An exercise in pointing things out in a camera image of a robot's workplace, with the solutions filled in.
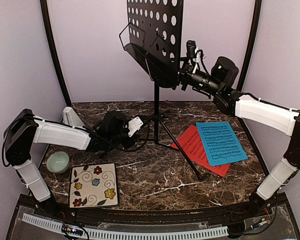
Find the black frame post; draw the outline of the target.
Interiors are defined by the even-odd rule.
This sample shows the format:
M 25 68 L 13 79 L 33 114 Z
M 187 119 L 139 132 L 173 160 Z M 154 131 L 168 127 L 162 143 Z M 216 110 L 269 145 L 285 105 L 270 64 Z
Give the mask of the black frame post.
M 50 13 L 49 13 L 49 8 L 48 8 L 48 1 L 47 0 L 40 0 L 40 8 L 41 8 L 41 15 L 43 19 L 43 25 L 44 25 L 44 30 L 46 34 L 46 39 L 50 51 L 50 56 L 52 59 L 52 63 L 54 66 L 55 74 L 57 77 L 57 81 L 63 96 L 63 99 L 65 101 L 65 104 L 67 107 L 70 107 L 72 105 L 72 101 L 70 98 L 69 91 L 66 86 L 66 81 L 62 72 L 59 56 L 57 53 L 57 48 L 56 48 L 56 43 L 54 39 L 54 34 L 53 34 L 53 29 L 52 29 L 52 24 L 51 24 L 51 19 L 50 19 Z
M 248 74 L 248 70 L 249 70 L 249 66 L 250 66 L 250 62 L 252 59 L 252 54 L 255 46 L 255 41 L 257 37 L 261 9 L 262 9 L 262 0 L 255 0 L 248 42 L 246 46 L 242 68 L 241 68 L 241 73 L 236 87 L 236 89 L 239 91 L 243 89 Z

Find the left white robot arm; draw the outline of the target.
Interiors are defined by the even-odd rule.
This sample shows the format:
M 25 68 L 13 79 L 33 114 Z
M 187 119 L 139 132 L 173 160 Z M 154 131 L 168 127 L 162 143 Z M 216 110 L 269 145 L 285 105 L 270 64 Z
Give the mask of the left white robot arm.
M 48 217 L 57 218 L 61 208 L 32 159 L 33 145 L 56 145 L 90 153 L 107 153 L 122 146 L 123 152 L 129 152 L 145 123 L 140 116 L 128 118 L 120 111 L 109 111 L 93 128 L 71 126 L 43 119 L 25 108 L 4 131 L 1 157 L 16 170 L 38 207 Z

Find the white metronome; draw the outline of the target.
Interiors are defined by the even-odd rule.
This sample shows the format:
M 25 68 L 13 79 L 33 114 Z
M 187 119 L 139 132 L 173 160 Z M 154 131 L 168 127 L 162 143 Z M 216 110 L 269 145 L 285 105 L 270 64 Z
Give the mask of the white metronome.
M 63 118 L 63 123 L 66 125 L 74 126 L 74 127 L 83 127 L 84 126 L 83 121 L 77 115 L 75 110 L 70 106 L 66 106 L 63 109 L 62 118 Z

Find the pale green ceramic bowl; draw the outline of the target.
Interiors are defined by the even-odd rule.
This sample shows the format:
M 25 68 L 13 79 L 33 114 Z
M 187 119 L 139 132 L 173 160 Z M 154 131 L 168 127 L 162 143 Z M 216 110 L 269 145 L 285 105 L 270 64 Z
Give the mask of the pale green ceramic bowl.
M 46 168 L 53 174 L 63 174 L 69 167 L 70 158 L 64 151 L 53 153 L 46 161 Z

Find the black perforated music stand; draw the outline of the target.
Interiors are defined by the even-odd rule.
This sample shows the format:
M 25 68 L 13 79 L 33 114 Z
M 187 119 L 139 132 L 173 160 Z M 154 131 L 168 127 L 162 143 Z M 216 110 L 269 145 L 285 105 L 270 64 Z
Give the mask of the black perforated music stand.
M 198 180 L 203 180 L 193 162 L 165 125 L 160 114 L 160 89 L 173 89 L 179 84 L 184 1 L 182 0 L 128 0 L 126 2 L 129 43 L 123 50 L 142 67 L 154 83 L 154 142 L 159 144 L 162 126 L 177 150 L 181 152 Z

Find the blue sheet music page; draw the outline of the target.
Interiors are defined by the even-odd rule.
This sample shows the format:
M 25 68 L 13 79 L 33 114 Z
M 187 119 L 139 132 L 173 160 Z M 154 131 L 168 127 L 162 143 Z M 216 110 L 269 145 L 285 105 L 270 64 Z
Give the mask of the blue sheet music page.
M 248 159 L 229 122 L 197 122 L 196 127 L 211 166 Z

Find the left black frame post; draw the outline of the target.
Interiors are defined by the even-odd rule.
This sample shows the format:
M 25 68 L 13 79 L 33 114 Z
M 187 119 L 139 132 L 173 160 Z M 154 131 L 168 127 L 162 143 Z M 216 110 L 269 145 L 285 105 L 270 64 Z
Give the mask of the left black frame post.
M 62 72 L 59 56 L 57 53 L 57 48 L 56 48 L 56 43 L 54 39 L 54 34 L 53 34 L 53 29 L 52 29 L 52 24 L 51 24 L 51 19 L 50 19 L 50 13 L 49 13 L 49 8 L 48 8 L 48 1 L 47 0 L 40 0 L 40 8 L 41 8 L 41 15 L 43 19 L 43 25 L 44 25 L 44 30 L 46 34 L 46 39 L 50 51 L 50 56 L 52 59 L 52 63 L 54 66 L 55 74 L 57 77 L 57 81 L 63 96 L 63 99 L 65 101 L 65 104 L 67 107 L 70 107 L 72 105 L 72 101 L 70 98 L 69 91 L 66 86 L 66 81 Z

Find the red sheet music page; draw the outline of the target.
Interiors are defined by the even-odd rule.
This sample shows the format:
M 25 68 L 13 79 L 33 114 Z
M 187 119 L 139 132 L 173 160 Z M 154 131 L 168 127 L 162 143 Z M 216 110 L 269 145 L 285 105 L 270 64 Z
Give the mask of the red sheet music page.
M 202 140 L 196 126 L 189 126 L 188 129 L 177 139 L 177 142 L 193 162 L 221 177 L 226 176 L 231 164 L 228 163 L 219 166 L 211 166 L 209 164 Z

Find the square floral ceramic plate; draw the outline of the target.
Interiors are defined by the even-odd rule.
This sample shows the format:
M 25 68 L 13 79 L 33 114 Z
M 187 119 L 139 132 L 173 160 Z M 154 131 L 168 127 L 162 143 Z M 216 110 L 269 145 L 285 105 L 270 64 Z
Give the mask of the square floral ceramic plate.
M 72 209 L 119 205 L 115 163 L 79 165 L 71 168 L 68 206 Z

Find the right black frame post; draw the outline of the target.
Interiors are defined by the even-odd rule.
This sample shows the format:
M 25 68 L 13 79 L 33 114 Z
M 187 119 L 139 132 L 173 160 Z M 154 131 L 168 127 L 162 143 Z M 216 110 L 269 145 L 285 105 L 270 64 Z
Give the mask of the right black frame post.
M 239 91 L 243 89 L 248 74 L 248 70 L 249 70 L 249 66 L 250 66 L 250 62 L 252 59 L 252 54 L 255 46 L 255 41 L 257 37 L 261 9 L 262 9 L 262 0 L 255 0 L 248 42 L 246 46 L 242 68 L 241 68 L 241 73 L 236 87 L 236 89 Z

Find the small green circuit board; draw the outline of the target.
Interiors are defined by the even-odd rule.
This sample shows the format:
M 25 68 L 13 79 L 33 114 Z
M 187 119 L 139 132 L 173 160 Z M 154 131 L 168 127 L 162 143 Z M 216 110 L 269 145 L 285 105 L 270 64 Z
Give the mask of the small green circuit board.
M 66 237 L 81 237 L 83 235 L 83 231 L 81 229 L 78 229 L 74 226 L 65 225 L 63 224 L 61 226 L 61 232 Z

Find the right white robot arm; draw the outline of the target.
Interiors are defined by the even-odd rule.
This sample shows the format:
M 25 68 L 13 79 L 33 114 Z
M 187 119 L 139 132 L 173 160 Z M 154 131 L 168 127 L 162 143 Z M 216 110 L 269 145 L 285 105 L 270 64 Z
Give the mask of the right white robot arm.
M 263 158 L 278 158 L 258 187 L 250 194 L 245 213 L 256 217 L 270 199 L 300 171 L 300 109 L 278 105 L 250 92 L 233 89 L 239 73 L 235 63 L 225 56 L 217 58 L 209 73 L 197 69 L 194 60 L 181 58 L 179 82 L 212 96 L 215 106 L 225 115 L 263 125 L 265 132 L 253 139 Z

